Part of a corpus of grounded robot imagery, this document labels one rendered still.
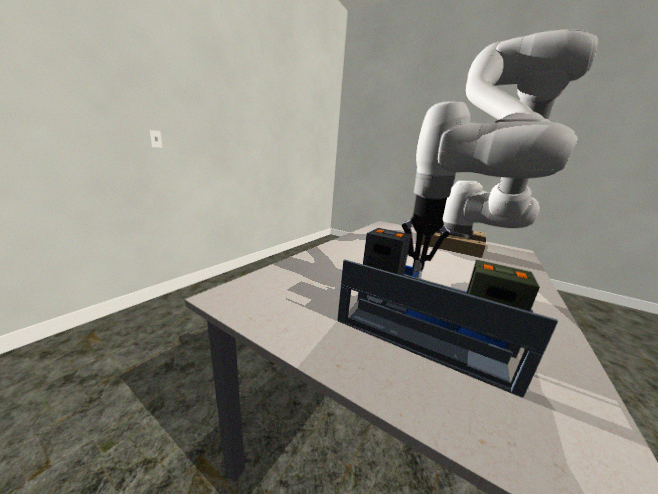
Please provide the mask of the black case with orange latches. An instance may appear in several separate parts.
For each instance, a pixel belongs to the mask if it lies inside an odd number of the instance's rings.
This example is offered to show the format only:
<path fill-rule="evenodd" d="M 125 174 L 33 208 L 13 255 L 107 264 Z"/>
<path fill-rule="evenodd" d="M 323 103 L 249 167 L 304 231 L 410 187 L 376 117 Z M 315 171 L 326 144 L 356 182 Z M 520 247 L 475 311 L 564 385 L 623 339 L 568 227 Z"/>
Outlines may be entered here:
<path fill-rule="evenodd" d="M 363 265 L 404 276 L 411 234 L 376 228 L 366 234 Z"/>

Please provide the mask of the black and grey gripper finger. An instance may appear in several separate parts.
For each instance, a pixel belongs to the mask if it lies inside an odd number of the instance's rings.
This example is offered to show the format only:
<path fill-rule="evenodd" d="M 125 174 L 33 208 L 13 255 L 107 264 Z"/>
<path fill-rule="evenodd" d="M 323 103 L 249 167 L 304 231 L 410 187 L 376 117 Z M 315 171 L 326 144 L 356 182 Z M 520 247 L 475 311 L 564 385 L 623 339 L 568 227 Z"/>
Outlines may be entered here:
<path fill-rule="evenodd" d="M 402 224 L 402 228 L 403 228 L 405 233 L 412 234 L 411 229 L 410 229 L 411 227 L 412 227 L 412 225 L 411 225 L 410 221 L 404 222 Z M 414 259 L 413 267 L 412 267 L 414 270 L 413 270 L 413 275 L 412 276 L 414 276 L 415 272 L 417 271 L 419 260 L 420 260 L 420 258 L 419 258 L 420 254 L 419 253 L 421 253 L 421 246 L 422 246 L 422 239 L 423 239 L 423 235 L 421 235 L 422 234 L 422 227 L 423 227 L 423 224 L 421 222 L 418 223 L 415 252 L 414 252 L 414 246 L 413 246 L 413 239 L 412 239 L 412 236 L 411 236 L 408 256 L 412 257 Z"/>
<path fill-rule="evenodd" d="M 422 249 L 422 253 L 421 253 L 421 257 L 420 257 L 419 264 L 418 264 L 418 269 L 417 269 L 417 275 L 416 275 L 417 278 L 420 278 L 420 276 L 421 276 L 421 271 L 422 271 L 423 268 L 424 268 L 425 261 L 431 261 L 431 260 L 432 260 L 432 258 L 434 257 L 435 253 L 437 252 L 437 250 L 438 250 L 438 248 L 440 247 L 440 245 L 441 245 L 441 243 L 443 242 L 443 240 L 444 240 L 446 237 L 448 237 L 448 236 L 450 235 L 450 232 L 451 232 L 450 229 L 447 229 L 447 228 L 443 225 L 443 227 L 441 228 L 441 231 L 440 231 L 440 237 L 439 237 L 439 239 L 437 240 L 435 246 L 433 247 L 432 251 L 430 252 L 430 254 L 429 254 L 429 256 L 428 256 L 428 255 L 426 255 L 426 254 L 427 254 L 427 250 L 428 250 L 428 248 L 429 248 L 429 244 L 430 244 L 430 240 L 431 240 L 431 232 L 432 232 L 432 228 L 433 228 L 433 225 L 432 225 L 432 224 L 429 224 L 429 225 L 427 226 L 427 231 L 426 231 L 426 235 L 425 235 L 424 245 L 423 245 L 423 249 Z M 419 275 L 419 274 L 420 274 L 420 275 Z"/>

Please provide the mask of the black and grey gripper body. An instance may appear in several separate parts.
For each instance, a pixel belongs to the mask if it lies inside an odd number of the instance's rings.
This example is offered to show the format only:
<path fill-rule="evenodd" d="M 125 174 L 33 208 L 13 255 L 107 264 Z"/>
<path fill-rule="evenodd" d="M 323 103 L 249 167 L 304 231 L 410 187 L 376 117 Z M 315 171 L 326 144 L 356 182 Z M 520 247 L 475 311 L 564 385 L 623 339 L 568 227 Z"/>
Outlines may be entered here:
<path fill-rule="evenodd" d="M 444 225 L 443 216 L 446 201 L 447 198 L 429 199 L 416 195 L 414 213 L 410 219 L 415 231 L 417 232 L 417 225 L 420 222 L 423 224 L 421 235 L 426 235 L 427 226 L 429 224 L 433 225 L 431 236 L 439 231 Z"/>

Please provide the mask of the grey metal shelf rack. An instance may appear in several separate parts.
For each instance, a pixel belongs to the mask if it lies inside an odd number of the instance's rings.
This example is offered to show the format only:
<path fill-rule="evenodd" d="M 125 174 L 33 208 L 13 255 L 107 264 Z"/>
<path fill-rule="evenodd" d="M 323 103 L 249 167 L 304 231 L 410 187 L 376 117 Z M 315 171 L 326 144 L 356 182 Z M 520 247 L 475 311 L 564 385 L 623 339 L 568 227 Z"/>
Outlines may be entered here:
<path fill-rule="evenodd" d="M 348 318 L 351 290 L 358 308 Z M 558 320 L 466 293 L 344 259 L 337 321 L 524 398 Z M 450 330 L 406 308 L 451 323 Z M 510 344 L 486 343 L 455 332 L 455 325 Z M 520 347 L 510 383 L 508 363 Z"/>

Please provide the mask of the dark green case with handle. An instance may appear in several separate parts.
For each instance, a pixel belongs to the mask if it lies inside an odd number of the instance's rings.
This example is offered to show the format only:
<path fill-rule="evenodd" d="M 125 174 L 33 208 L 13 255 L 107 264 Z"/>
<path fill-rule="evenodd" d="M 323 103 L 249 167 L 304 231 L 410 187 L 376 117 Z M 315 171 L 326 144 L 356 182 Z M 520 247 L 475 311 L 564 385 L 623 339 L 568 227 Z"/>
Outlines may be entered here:
<path fill-rule="evenodd" d="M 468 294 L 531 311 L 540 289 L 532 272 L 481 260 L 475 266 Z"/>

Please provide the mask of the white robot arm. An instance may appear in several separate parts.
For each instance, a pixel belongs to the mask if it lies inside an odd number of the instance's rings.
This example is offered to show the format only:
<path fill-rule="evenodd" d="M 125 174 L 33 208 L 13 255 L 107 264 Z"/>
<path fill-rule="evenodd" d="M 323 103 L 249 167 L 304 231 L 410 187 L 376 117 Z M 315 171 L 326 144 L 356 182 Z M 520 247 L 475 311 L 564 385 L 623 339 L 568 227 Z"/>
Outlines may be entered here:
<path fill-rule="evenodd" d="M 575 29 L 493 43 L 473 61 L 466 95 L 497 121 L 469 123 L 464 102 L 442 102 L 428 110 L 418 141 L 414 193 L 447 198 L 443 222 L 450 235 L 473 239 L 473 223 L 503 228 L 534 223 L 540 206 L 525 178 L 565 168 L 578 138 L 549 117 L 554 98 L 592 67 L 597 45 L 597 36 Z M 495 87 L 509 84 L 517 84 L 520 101 Z M 501 181 L 491 193 L 477 181 L 453 186 L 456 172 Z"/>

